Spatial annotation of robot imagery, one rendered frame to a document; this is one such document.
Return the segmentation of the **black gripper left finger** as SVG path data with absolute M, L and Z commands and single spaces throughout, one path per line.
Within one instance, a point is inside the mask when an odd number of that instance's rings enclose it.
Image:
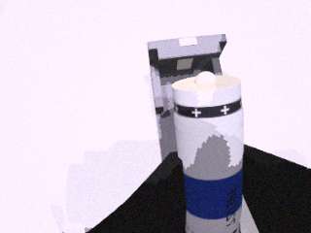
M 87 233 L 186 233 L 182 158 L 171 151 L 108 217 Z

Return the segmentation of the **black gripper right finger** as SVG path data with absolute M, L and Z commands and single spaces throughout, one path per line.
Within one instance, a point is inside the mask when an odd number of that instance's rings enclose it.
M 311 168 L 244 144 L 242 194 L 259 233 L 311 233 Z

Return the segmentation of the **grey and blue battery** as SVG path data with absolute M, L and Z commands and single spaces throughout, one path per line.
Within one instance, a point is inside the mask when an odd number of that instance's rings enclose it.
M 203 71 L 172 84 L 187 233 L 238 233 L 242 214 L 241 81 Z

